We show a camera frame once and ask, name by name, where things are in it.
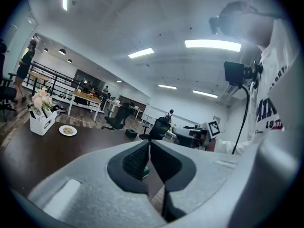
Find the sleeve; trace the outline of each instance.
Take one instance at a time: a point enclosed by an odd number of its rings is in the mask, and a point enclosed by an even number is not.
[[[247,141],[239,142],[237,144],[235,154],[239,155],[243,154],[245,148],[250,144],[256,128],[257,90],[253,88],[253,83],[254,82],[251,83],[249,95]],[[236,143],[232,141],[223,141],[221,139],[217,139],[215,142],[214,152],[231,154],[235,144]]]
[[[301,43],[288,21],[282,21],[282,37],[284,38],[284,57],[287,68],[292,66],[301,52]]]

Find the white shirt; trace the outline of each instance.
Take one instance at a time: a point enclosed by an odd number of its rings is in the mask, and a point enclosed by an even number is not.
[[[270,130],[283,127],[276,109],[268,98],[268,92],[300,53],[300,43],[291,28],[287,21],[274,21],[270,44],[261,55],[263,72],[258,88],[254,89],[253,83],[250,87],[247,141],[237,144],[237,154],[242,154],[250,143],[259,143]],[[216,140],[214,151],[231,153],[234,145],[235,142]]]

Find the white ceiling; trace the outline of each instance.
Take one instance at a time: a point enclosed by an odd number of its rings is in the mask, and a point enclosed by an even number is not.
[[[121,80],[120,78],[111,74],[110,72],[100,67],[96,63],[92,62],[88,58],[80,55],[77,52],[74,52],[73,50],[65,47],[64,45],[36,33],[35,39],[37,40],[37,38],[39,39],[39,42],[37,43],[37,47],[36,47],[37,50],[43,52],[43,49],[47,48],[48,53],[54,57],[57,57],[63,61],[67,61],[68,59],[71,59],[72,65],[74,65],[76,68],[103,81],[104,78],[106,78],[109,82],[111,81],[116,82],[117,80]],[[62,48],[66,50],[65,55],[62,55],[58,52]]]
[[[176,86],[181,93],[194,89],[221,95],[228,85],[223,62],[250,64],[259,60],[258,48],[244,43],[240,52],[186,48],[184,41],[237,42],[221,33],[212,35],[208,23],[209,17],[217,16],[231,1],[235,0],[68,0],[66,12],[62,0],[41,0],[39,9],[32,12],[38,23],[56,21],[151,87],[165,84]],[[259,10],[269,11],[273,6],[268,0],[246,1]],[[128,57],[147,48],[154,54]]]

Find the black camera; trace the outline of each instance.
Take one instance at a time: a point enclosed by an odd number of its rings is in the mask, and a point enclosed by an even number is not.
[[[252,70],[251,67],[245,67],[241,63],[224,62],[224,69],[225,80],[230,85],[241,87],[245,79],[252,79],[255,82],[254,87],[256,88],[258,84],[257,74],[262,73],[263,66],[261,63],[257,64],[254,61],[254,70]]]

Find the box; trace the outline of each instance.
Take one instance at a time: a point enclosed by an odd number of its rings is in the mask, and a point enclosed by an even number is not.
[[[50,129],[50,127],[54,124],[56,117],[57,117],[56,111],[54,111],[52,114],[50,114],[48,116],[48,118],[44,119],[43,121],[38,121],[37,119],[35,119],[31,116],[29,118],[30,130],[33,133],[43,136]]]

